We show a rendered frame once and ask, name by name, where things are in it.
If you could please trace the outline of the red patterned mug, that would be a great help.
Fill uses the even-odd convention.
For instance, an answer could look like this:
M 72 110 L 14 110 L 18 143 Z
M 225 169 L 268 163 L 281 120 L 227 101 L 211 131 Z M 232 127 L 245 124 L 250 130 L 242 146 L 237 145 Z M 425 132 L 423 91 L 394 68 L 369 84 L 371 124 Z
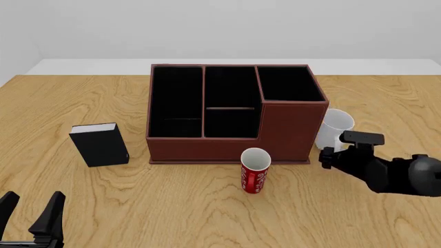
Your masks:
M 241 187 L 248 194 L 257 194 L 263 189 L 271 156 L 261 148 L 248 148 L 240 156 Z

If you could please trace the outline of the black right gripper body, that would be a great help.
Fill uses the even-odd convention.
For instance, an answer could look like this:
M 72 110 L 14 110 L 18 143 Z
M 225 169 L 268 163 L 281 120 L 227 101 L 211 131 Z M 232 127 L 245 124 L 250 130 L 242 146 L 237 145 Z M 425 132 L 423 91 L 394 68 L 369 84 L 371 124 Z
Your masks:
M 319 154 L 319 162 L 323 169 L 331 169 L 334 163 L 334 148 L 333 147 L 325 147 L 321 150 Z

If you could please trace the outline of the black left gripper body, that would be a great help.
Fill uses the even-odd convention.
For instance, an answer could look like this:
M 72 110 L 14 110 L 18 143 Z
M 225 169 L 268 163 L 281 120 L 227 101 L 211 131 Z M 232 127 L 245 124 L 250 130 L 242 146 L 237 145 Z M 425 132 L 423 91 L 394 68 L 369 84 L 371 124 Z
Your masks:
M 0 248 L 63 248 L 63 241 L 43 239 L 35 241 L 0 241 Z

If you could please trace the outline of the red-brown desk caddy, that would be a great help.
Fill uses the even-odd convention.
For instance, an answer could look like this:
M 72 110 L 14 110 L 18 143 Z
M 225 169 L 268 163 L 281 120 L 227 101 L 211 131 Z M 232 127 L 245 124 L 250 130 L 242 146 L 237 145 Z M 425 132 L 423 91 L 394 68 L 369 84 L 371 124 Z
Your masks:
M 154 64 L 146 141 L 152 163 L 238 163 L 261 148 L 307 164 L 329 101 L 308 65 Z

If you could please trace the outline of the black book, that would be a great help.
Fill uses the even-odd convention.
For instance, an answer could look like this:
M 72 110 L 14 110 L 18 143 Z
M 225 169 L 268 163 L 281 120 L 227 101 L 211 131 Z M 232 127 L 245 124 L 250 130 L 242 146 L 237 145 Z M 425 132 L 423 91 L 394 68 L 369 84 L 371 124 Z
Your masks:
M 124 165 L 130 160 L 117 123 L 75 125 L 69 136 L 88 167 Z

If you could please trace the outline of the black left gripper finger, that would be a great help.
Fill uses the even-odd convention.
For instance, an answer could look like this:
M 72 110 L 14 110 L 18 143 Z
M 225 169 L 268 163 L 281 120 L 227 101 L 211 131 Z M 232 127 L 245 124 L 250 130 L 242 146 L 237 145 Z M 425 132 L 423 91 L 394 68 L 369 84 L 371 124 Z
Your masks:
M 19 198 L 14 192 L 7 192 L 0 198 L 0 235 L 3 235 L 9 218 L 19 202 Z
M 36 222 L 29 228 L 35 240 L 63 240 L 63 208 L 65 195 L 53 193 L 51 199 Z

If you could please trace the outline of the white mug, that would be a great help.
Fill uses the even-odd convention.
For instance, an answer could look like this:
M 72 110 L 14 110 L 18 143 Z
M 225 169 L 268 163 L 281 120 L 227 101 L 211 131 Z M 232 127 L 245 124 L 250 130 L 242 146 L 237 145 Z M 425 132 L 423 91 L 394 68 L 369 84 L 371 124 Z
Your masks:
M 320 150 L 332 147 L 335 152 L 342 151 L 343 142 L 339 137 L 344 131 L 351 131 L 354 125 L 353 117 L 345 111 L 328 109 L 316 136 L 316 147 Z

